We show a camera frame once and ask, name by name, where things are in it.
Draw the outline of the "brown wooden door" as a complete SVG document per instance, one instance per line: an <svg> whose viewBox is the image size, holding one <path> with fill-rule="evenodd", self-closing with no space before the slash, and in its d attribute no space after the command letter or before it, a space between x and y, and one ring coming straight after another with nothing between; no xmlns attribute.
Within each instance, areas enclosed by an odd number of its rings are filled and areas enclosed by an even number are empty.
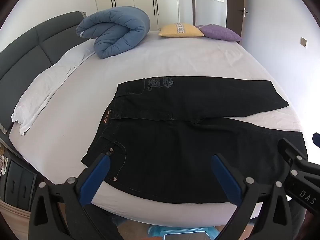
<svg viewBox="0 0 320 240"><path fill-rule="evenodd" d="M247 14L246 0L227 0L226 27L242 36L242 29Z"/></svg>

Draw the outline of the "yellow pillow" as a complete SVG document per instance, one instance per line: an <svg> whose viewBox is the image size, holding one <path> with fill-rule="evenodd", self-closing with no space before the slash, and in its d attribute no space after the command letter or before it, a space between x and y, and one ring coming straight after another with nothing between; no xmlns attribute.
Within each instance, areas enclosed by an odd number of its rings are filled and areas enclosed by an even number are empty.
<svg viewBox="0 0 320 240"><path fill-rule="evenodd" d="M204 33L197 27L187 23L173 23L163 26L160 37L203 37Z"/></svg>

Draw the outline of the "dark grey headboard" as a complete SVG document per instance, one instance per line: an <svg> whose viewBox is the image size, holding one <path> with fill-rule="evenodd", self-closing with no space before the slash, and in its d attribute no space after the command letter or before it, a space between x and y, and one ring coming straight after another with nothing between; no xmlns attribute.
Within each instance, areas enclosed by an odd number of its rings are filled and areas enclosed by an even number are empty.
<svg viewBox="0 0 320 240"><path fill-rule="evenodd" d="M1 125L9 130L20 97L41 72L85 41L76 35L79 11L51 18L21 35L1 52Z"/></svg>

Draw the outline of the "dark bedside cabinet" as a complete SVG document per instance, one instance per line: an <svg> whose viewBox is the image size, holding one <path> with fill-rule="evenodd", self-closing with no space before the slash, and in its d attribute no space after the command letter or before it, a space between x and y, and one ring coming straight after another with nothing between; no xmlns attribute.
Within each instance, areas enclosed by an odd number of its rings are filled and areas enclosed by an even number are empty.
<svg viewBox="0 0 320 240"><path fill-rule="evenodd" d="M37 174L22 158L4 148L4 174L1 173L1 200L30 211Z"/></svg>

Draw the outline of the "purple pillow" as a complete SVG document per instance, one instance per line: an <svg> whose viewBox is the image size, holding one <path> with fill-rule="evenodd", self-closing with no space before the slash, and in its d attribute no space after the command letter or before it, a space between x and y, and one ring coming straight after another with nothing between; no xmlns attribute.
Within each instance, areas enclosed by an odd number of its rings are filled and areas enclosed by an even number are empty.
<svg viewBox="0 0 320 240"><path fill-rule="evenodd" d="M216 24L196 26L207 38L223 41L241 41L242 38L231 29Z"/></svg>

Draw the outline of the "blue plastic stool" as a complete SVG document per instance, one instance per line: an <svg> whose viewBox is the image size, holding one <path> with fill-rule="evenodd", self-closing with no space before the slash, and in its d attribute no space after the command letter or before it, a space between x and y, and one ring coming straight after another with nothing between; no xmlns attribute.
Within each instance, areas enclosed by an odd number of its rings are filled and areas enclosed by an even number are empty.
<svg viewBox="0 0 320 240"><path fill-rule="evenodd" d="M161 239L165 239L168 235L183 235L189 233L205 233L209 239L216 239L220 232L214 226L202 228L175 228L151 225L148 228L149 237L161 237Z"/></svg>

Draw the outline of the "white pillow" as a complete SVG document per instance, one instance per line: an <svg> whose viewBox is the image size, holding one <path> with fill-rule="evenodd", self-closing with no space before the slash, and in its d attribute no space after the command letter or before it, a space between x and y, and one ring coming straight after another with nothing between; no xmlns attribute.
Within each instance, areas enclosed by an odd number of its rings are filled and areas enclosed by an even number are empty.
<svg viewBox="0 0 320 240"><path fill-rule="evenodd" d="M95 39L89 39L67 51L57 63L39 74L20 97L11 115L18 123L20 135L33 125L55 92L68 77L90 56L95 54Z"/></svg>

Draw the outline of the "black denim pants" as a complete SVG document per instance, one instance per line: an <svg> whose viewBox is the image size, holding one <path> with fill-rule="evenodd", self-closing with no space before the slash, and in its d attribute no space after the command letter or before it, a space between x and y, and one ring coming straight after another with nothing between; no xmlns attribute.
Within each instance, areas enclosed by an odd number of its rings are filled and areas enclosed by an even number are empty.
<svg viewBox="0 0 320 240"><path fill-rule="evenodd" d="M242 118L288 103L270 81L165 76L118 85L82 162L111 153L105 181L136 197L172 204L224 203L212 168L219 153L243 176L271 184L288 166L277 149L287 139L307 156L303 134Z"/></svg>

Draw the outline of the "beige wall switch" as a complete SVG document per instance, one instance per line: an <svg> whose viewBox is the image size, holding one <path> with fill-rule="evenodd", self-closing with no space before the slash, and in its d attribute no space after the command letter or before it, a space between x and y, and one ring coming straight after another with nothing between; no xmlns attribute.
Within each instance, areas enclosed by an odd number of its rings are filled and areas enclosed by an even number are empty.
<svg viewBox="0 0 320 240"><path fill-rule="evenodd" d="M300 38L300 44L303 46L303 47L306 47L306 43L307 43L307 40L303 37Z"/></svg>

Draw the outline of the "blue rolled duvet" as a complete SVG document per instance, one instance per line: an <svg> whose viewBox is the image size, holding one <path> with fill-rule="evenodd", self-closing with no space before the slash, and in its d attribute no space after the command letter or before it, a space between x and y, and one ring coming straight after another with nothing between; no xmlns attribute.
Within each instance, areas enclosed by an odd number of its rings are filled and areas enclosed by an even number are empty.
<svg viewBox="0 0 320 240"><path fill-rule="evenodd" d="M135 48L150 30L149 16L131 6L96 12L84 18L76 28L82 38L94 39L94 51L100 59Z"/></svg>

